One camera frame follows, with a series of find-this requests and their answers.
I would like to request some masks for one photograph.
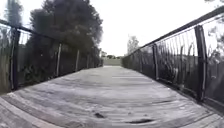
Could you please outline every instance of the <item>railing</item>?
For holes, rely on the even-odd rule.
[[[0,20],[1,93],[100,64],[96,52],[82,52],[68,43]]]
[[[224,7],[137,49],[122,64],[224,112]]]

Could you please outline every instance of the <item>path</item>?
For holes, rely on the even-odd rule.
[[[121,67],[83,70],[0,98],[0,127],[215,128],[222,118]]]

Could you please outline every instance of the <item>tree canopy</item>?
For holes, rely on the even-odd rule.
[[[9,23],[13,25],[21,25],[22,6],[19,3],[19,0],[8,0],[5,10],[5,17]]]
[[[35,31],[91,51],[101,41],[102,20],[89,0],[46,0],[31,13]]]
[[[136,36],[130,36],[128,40],[128,54],[134,52],[136,49],[138,49],[138,39]]]

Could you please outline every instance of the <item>overcast sky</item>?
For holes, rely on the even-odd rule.
[[[20,0],[23,24],[30,24],[30,11],[41,8],[43,0]],[[0,18],[4,19],[6,0],[1,0]],[[129,35],[144,45],[214,9],[204,0],[91,0],[103,19],[100,47],[116,56],[127,52]]]

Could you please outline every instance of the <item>sky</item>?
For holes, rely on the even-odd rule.
[[[41,8],[43,0],[20,0],[23,26],[30,27],[30,11]],[[100,47],[108,55],[127,53],[129,36],[139,45],[180,27],[214,9],[218,2],[204,0],[91,0],[103,19]],[[1,0],[0,18],[4,19],[6,0]]]

